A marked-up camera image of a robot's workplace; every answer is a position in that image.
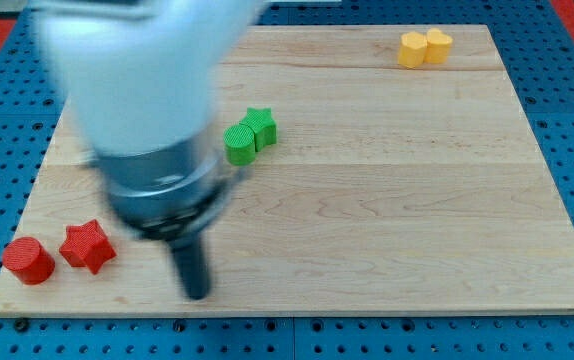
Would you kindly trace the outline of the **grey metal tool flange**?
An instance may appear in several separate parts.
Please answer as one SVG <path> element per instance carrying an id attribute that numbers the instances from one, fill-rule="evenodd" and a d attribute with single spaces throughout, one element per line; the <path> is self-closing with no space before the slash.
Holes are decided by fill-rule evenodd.
<path id="1" fill-rule="evenodd" d="M 93 154 L 108 206 L 148 239 L 201 232 L 223 212 L 244 174 L 226 162 L 212 130 L 139 154 Z"/>

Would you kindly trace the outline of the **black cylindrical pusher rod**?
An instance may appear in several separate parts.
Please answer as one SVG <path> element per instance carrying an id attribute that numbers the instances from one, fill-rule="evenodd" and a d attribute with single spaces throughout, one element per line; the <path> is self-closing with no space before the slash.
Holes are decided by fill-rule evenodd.
<path id="1" fill-rule="evenodd" d="M 201 234 L 168 242 L 186 296 L 204 299 L 211 290 L 211 277 Z"/>

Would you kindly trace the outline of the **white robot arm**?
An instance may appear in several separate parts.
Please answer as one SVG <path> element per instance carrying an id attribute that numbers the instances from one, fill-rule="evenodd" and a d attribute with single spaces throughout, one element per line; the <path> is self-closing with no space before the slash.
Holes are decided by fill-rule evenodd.
<path id="1" fill-rule="evenodd" d="M 261 0 L 35 1 L 43 54 L 68 94 L 109 206 L 168 246 L 185 294 L 211 288 L 204 230 L 243 170 L 214 129 L 215 70 Z"/>

